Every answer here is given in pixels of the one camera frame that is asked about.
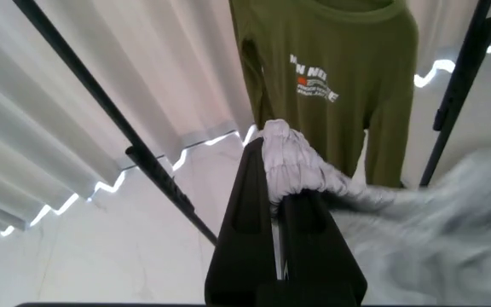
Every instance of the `bunched white fabric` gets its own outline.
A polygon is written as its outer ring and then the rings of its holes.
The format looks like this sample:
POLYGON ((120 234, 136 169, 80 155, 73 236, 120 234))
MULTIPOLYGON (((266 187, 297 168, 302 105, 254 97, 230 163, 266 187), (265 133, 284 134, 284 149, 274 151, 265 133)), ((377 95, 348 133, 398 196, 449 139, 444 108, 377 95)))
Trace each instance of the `bunched white fabric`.
POLYGON ((367 278, 363 304, 491 305, 491 148, 407 191, 352 182, 283 120, 259 136, 273 211, 303 189, 345 201, 327 206, 367 278))

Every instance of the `dark object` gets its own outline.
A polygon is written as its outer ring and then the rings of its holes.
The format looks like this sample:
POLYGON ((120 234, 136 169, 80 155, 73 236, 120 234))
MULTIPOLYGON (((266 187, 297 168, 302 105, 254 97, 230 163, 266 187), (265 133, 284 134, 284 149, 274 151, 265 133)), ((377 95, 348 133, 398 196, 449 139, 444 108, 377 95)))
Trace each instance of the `dark object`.
POLYGON ((459 112, 464 105, 467 94, 473 85, 478 70, 486 56, 486 50, 491 43, 491 17, 486 18, 490 10, 491 0, 479 0, 461 49, 458 60, 448 83, 441 106, 436 112, 433 130, 440 131, 435 146, 431 152, 420 186, 425 187, 430 183, 435 172, 436 165, 441 158, 448 138, 459 112))
POLYGON ((33 0, 14 0, 14 3, 27 17, 27 19, 38 29, 50 47, 60 56, 69 69, 81 81, 81 84, 94 97, 101 108, 111 118, 132 146, 126 149, 126 154, 139 166, 139 168, 160 188, 160 190, 171 200, 171 202, 188 218, 188 220, 214 245, 217 237, 194 213, 194 206, 187 196, 177 187, 173 179, 160 165, 145 142, 136 133, 128 120, 117 109, 105 90, 94 79, 88 68, 77 57, 73 49, 60 35, 52 22, 33 0))
POLYGON ((242 155, 205 280, 206 303, 360 305, 367 282, 319 192, 304 191, 280 204, 284 280, 276 279, 262 145, 256 139, 242 155))

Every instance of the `black rod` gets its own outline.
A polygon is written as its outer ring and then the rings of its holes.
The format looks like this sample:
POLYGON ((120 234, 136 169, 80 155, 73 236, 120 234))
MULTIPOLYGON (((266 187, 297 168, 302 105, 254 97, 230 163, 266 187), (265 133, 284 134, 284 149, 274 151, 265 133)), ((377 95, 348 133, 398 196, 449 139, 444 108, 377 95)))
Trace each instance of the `black rod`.
POLYGON ((433 130, 440 131, 440 133, 420 180, 420 187, 425 187, 430 183, 442 156, 442 151, 446 147, 448 138, 458 120, 459 112, 486 56, 486 51, 491 43, 491 17, 486 18, 490 6, 491 0, 479 0, 475 8, 464 43, 456 60, 456 66, 435 116, 433 130))
POLYGON ((162 190, 171 202, 188 218, 188 220, 214 245, 217 237, 194 213, 194 206, 185 194, 179 189, 174 180, 164 170, 162 165, 154 157, 145 142, 136 133, 124 115, 118 110, 105 90, 95 80, 84 63, 78 58, 66 40, 60 35, 49 18, 38 7, 34 0, 14 0, 20 11, 41 33, 50 47, 60 56, 66 65, 79 79, 86 90, 94 97, 101 108, 111 118, 124 136, 132 144, 127 154, 140 167, 140 169, 151 179, 151 181, 162 190))

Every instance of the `olive green long-sleeve shirt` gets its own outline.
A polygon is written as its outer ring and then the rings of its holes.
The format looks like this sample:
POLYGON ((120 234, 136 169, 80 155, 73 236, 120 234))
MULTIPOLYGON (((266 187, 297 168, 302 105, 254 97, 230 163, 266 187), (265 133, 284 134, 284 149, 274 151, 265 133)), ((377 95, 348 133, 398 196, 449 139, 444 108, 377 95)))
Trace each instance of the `olive green long-sleeve shirt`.
POLYGON ((398 187, 418 30, 404 0, 230 0, 257 126, 284 119, 348 176, 398 187))

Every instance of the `shirt logo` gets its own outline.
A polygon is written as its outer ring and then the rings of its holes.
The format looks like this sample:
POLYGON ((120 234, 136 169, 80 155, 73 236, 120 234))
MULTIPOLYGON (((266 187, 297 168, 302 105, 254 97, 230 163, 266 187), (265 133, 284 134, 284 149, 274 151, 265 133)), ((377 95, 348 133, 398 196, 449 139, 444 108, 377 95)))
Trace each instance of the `shirt logo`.
POLYGON ((291 64, 295 64, 297 77, 297 93, 302 96, 319 96, 335 102, 338 94, 327 86, 327 74, 320 67, 306 67, 297 62, 295 55, 290 55, 291 64))

